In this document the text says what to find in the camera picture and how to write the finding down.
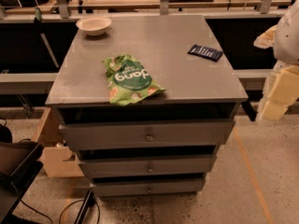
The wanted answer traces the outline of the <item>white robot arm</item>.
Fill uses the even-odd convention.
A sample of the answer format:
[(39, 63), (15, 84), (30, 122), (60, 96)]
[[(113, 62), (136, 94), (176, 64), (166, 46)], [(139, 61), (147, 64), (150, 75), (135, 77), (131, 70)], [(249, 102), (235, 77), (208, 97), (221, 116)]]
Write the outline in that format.
[(277, 60), (263, 85), (258, 106), (258, 120), (277, 121), (299, 98), (299, 0), (253, 45), (272, 48)]

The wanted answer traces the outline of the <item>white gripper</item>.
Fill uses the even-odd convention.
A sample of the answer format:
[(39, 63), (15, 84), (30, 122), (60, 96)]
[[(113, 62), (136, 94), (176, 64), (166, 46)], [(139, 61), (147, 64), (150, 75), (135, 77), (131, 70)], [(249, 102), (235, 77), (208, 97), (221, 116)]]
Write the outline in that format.
[[(267, 29), (253, 42), (253, 46), (268, 49), (273, 46), (276, 25)], [(263, 98), (258, 106), (258, 120), (277, 121), (288, 108), (299, 99), (299, 66), (280, 66), (266, 79), (263, 86)]]

